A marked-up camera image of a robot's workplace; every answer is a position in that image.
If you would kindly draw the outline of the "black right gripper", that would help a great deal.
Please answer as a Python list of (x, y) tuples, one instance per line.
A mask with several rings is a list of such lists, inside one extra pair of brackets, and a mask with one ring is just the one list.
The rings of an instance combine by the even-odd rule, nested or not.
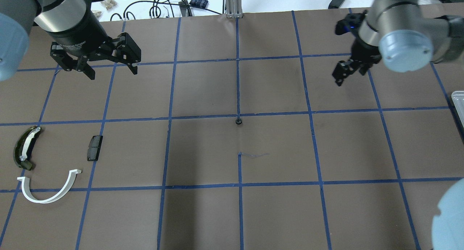
[(365, 76), (373, 65), (378, 64), (382, 59), (377, 46), (371, 46), (360, 40), (355, 40), (351, 47), (351, 56), (346, 61), (339, 61), (332, 77), (338, 87), (342, 86), (344, 80), (357, 71)]

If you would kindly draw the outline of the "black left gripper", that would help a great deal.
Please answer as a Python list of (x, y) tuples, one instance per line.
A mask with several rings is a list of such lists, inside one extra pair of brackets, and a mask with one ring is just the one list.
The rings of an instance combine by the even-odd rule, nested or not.
[(95, 71), (88, 62), (108, 60), (126, 65), (138, 74), (141, 49), (127, 32), (117, 38), (107, 35), (96, 17), (88, 11), (75, 27), (63, 32), (49, 32), (52, 38), (50, 57), (66, 71), (76, 70), (95, 80)]

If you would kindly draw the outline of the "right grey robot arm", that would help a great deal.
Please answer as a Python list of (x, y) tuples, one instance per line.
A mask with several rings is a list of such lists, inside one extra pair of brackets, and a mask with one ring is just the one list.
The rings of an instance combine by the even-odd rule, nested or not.
[(463, 60), (463, 17), (423, 17), (418, 0), (374, 0), (369, 10), (338, 21), (335, 33), (347, 32), (355, 40), (351, 57), (333, 71), (338, 86), (356, 71), (369, 74), (381, 61), (391, 71), (407, 73)]

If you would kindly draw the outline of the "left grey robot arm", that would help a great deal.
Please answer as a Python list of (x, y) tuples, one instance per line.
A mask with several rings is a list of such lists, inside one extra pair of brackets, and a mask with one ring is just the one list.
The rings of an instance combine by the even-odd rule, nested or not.
[(106, 33), (91, 10), (91, 4), (100, 1), (105, 0), (0, 0), (1, 80), (17, 72), (34, 25), (53, 39), (49, 54), (63, 70), (94, 80), (88, 63), (109, 60), (125, 64), (136, 75), (141, 49), (129, 33), (117, 38)]

